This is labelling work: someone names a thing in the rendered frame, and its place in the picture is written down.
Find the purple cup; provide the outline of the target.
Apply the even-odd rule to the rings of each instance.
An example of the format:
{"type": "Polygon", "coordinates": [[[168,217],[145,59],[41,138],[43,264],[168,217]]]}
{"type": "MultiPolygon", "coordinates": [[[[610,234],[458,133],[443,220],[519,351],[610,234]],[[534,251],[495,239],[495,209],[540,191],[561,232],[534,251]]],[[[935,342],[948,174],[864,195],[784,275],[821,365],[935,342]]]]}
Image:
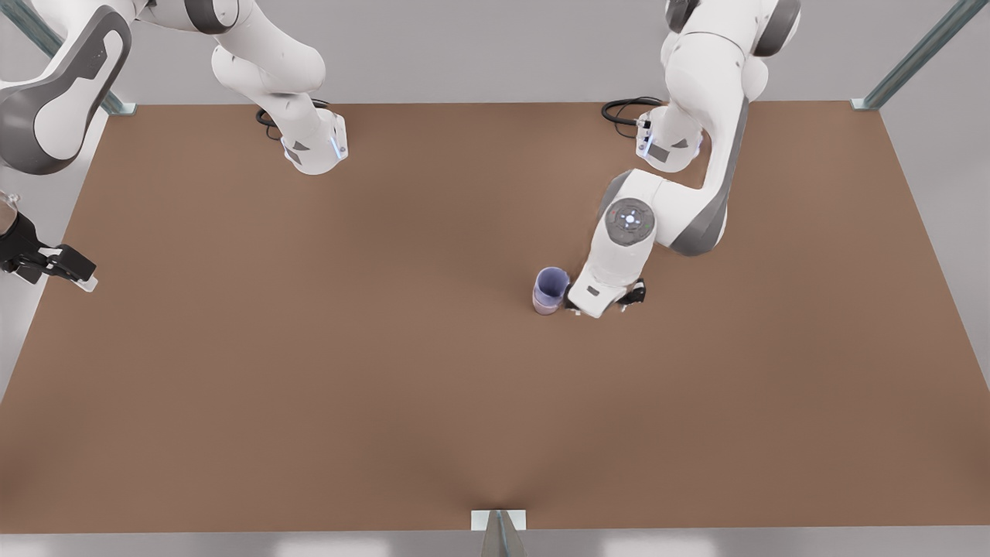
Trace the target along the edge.
{"type": "Polygon", "coordinates": [[[570,283],[569,275],[566,271],[558,267],[547,267],[540,270],[535,279],[534,289],[541,290],[549,296],[561,296],[565,298],[565,290],[570,283]]]}

